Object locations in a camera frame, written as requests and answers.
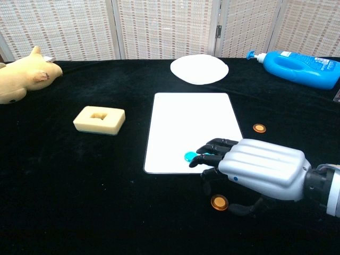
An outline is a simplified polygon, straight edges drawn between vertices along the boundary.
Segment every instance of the white whiteboard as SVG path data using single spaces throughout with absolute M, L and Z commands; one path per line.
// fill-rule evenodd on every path
M 229 96 L 225 93 L 156 93 L 144 171 L 154 174 L 202 173 L 207 165 L 189 167 L 184 155 L 214 138 L 240 141 Z

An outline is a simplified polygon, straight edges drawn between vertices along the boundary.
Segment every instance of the cream sponge block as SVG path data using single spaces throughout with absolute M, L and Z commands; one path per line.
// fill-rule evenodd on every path
M 78 131 L 116 135 L 125 121 L 125 111 L 117 108 L 86 106 L 74 119 Z

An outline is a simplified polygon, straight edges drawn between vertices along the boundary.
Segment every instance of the orange coin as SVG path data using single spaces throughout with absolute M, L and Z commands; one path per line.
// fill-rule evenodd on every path
M 228 208 L 228 200 L 223 195 L 214 195 L 211 197 L 211 205 L 218 211 L 224 211 Z
M 266 127 L 262 124 L 255 124 L 253 126 L 253 129 L 258 133 L 264 133 L 267 130 Z

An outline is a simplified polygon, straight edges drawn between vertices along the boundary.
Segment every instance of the yellow stuffed animal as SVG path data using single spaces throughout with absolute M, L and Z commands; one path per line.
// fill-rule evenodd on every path
M 0 104 L 19 101 L 27 90 L 43 89 L 62 74 L 62 69 L 46 61 L 35 46 L 27 57 L 7 65 L 0 63 Z

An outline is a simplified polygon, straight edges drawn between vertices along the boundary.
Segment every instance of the black tablecloth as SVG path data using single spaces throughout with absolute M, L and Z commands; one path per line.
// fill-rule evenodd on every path
M 237 217 L 212 208 L 199 175 L 143 171 L 157 92 L 225 92 L 245 138 L 300 149 L 314 167 L 340 163 L 339 82 L 318 90 L 256 61 L 222 60 L 229 74 L 204 86 L 177 78 L 171 60 L 60 61 L 64 75 L 52 85 L 1 105 L 2 254 L 338 253 L 340 219 L 310 201 Z M 78 132 L 72 122 L 87 105 L 124 109 L 119 134 Z M 254 132 L 256 123 L 267 132 Z M 258 198 L 227 181 L 212 194 Z

